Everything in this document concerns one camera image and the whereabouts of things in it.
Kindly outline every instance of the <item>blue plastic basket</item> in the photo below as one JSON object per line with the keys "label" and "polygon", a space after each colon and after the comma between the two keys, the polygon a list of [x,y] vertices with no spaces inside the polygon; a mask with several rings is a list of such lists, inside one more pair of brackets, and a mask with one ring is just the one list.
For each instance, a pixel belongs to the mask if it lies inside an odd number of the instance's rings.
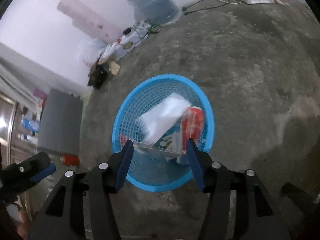
{"label": "blue plastic basket", "polygon": [[[178,75],[160,75],[138,85],[124,100],[116,116],[112,131],[112,150],[120,152],[125,140],[142,141],[141,127],[135,121],[152,109],[171,93],[176,92],[193,106],[205,113],[204,131],[199,150],[209,152],[213,143],[214,119],[209,100],[203,91],[191,80]],[[167,161],[164,157],[148,156],[134,152],[127,179],[135,186],[153,192],[168,191],[182,186],[192,178],[189,165]]]}

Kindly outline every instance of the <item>metal rivet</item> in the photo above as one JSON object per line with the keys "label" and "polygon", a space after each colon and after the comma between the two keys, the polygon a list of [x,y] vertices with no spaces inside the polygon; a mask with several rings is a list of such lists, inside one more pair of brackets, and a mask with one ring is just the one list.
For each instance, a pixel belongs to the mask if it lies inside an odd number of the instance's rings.
{"label": "metal rivet", "polygon": [[252,177],[255,175],[254,171],[253,170],[247,170],[247,175]]}
{"label": "metal rivet", "polygon": [[71,177],[73,175],[73,171],[66,171],[64,174],[66,177]]}
{"label": "metal rivet", "polygon": [[106,168],[108,168],[108,163],[101,163],[101,164],[99,165],[99,169],[100,169],[100,170],[105,170]]}
{"label": "metal rivet", "polygon": [[221,164],[220,163],[212,163],[211,166],[214,169],[220,169],[221,168]]}

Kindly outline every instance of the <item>white plastic bag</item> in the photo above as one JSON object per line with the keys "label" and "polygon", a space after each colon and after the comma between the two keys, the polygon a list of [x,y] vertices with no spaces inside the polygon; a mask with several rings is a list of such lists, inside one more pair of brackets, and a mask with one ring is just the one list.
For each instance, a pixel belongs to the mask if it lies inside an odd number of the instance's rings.
{"label": "white plastic bag", "polygon": [[107,44],[98,38],[81,43],[79,45],[79,59],[86,66],[92,67],[96,64],[106,47]]}
{"label": "white plastic bag", "polygon": [[154,145],[169,130],[191,103],[177,93],[172,93],[154,108],[137,118],[141,122],[144,143]]}

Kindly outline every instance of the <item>concrete floor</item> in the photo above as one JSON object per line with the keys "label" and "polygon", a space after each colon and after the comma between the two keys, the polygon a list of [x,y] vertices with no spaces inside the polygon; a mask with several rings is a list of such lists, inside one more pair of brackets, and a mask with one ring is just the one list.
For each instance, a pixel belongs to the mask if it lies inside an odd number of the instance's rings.
{"label": "concrete floor", "polygon": [[[302,4],[242,3],[183,16],[122,58],[118,75],[94,91],[81,161],[92,168],[108,160],[114,118],[135,86],[159,74],[185,76],[213,108],[212,159],[230,170],[255,170],[295,235],[302,214],[280,189],[292,182],[313,196],[320,192],[319,61],[320,25]],[[193,181],[162,193],[126,181],[112,196],[121,235],[158,239],[196,239],[207,201]]]}

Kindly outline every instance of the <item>curtain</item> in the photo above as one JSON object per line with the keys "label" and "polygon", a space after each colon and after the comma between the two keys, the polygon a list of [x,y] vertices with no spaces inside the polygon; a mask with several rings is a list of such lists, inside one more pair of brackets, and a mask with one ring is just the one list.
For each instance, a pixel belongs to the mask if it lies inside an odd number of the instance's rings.
{"label": "curtain", "polygon": [[36,112],[37,99],[20,80],[0,63],[0,91],[14,101]]}

